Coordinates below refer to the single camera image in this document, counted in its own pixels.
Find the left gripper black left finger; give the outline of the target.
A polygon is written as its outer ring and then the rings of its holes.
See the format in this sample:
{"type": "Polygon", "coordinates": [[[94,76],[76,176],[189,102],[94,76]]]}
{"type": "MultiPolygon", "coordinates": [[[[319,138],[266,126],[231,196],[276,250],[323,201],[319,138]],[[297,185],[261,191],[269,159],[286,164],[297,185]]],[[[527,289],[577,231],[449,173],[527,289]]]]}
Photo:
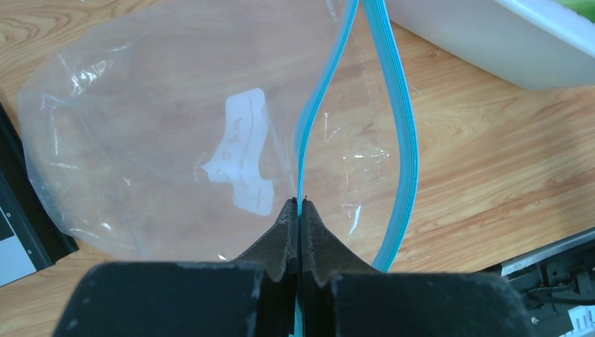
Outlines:
{"type": "Polygon", "coordinates": [[[75,288],[55,336],[290,336],[298,203],[227,262],[109,262],[75,288]]]}

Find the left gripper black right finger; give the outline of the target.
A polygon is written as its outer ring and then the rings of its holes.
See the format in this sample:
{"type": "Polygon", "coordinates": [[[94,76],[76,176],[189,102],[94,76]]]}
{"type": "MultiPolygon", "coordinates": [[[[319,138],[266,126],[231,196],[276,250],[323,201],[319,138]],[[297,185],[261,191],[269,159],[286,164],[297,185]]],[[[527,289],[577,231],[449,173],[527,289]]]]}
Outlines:
{"type": "Polygon", "coordinates": [[[520,296],[486,273],[383,273],[324,224],[300,216],[305,336],[532,336],[520,296]]]}

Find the clear zip top bag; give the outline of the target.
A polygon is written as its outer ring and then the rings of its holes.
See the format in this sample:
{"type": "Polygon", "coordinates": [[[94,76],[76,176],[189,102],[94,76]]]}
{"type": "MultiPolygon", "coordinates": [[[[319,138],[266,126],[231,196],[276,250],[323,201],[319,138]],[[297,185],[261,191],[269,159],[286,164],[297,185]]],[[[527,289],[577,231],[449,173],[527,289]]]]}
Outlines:
{"type": "Polygon", "coordinates": [[[209,260],[305,197],[358,1],[166,1],[90,28],[18,92],[52,221],[113,256],[209,260]]]}

